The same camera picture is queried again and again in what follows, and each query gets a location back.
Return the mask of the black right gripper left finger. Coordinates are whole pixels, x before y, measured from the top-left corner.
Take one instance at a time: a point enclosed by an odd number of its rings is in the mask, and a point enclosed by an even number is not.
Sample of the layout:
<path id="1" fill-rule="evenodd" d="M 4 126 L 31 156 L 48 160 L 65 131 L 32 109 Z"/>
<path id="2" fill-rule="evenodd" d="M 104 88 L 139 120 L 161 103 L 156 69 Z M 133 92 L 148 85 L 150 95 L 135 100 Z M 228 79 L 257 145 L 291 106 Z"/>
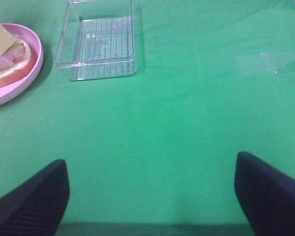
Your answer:
<path id="1" fill-rule="evenodd" d="M 70 197 L 66 161 L 57 159 L 0 198 L 0 236 L 53 236 Z"/>

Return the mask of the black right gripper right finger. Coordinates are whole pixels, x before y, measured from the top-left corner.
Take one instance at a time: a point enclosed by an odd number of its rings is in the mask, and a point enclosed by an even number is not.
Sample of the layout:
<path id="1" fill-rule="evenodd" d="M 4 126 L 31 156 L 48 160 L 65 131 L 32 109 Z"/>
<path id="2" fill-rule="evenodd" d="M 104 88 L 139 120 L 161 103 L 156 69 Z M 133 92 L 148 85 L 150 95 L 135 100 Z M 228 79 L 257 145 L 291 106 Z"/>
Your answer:
<path id="1" fill-rule="evenodd" d="M 234 189 L 256 236 L 295 236 L 295 179 L 241 151 Z"/>

